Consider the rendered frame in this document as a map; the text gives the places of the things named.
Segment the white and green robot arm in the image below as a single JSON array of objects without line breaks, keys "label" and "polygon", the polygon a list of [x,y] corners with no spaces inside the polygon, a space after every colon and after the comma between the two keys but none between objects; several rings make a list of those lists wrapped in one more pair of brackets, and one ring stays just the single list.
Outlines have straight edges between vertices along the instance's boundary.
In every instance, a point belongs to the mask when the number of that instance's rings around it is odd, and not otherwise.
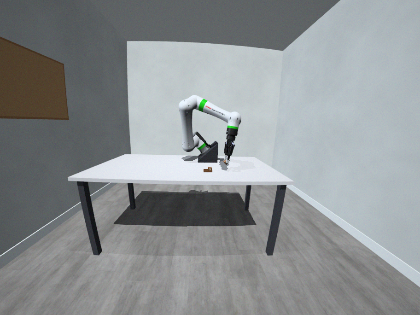
[{"label": "white and green robot arm", "polygon": [[193,95],[179,103],[182,124],[182,148],[184,151],[191,152],[196,147],[203,155],[211,148],[210,144],[207,144],[198,132],[193,133],[192,116],[194,109],[224,120],[228,123],[226,134],[237,136],[241,123],[241,115],[238,112],[230,113],[197,95]]}]

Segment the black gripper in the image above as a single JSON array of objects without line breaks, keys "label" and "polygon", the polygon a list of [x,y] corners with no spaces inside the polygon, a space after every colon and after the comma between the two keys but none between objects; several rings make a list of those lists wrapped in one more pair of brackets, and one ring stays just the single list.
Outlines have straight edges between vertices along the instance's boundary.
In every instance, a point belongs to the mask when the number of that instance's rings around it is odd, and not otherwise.
[{"label": "black gripper", "polygon": [[227,142],[225,142],[224,160],[226,160],[226,163],[229,163],[230,156],[232,155],[233,149],[235,147],[235,144],[233,144],[233,141],[235,141],[235,136],[227,135],[226,139],[227,139]]}]

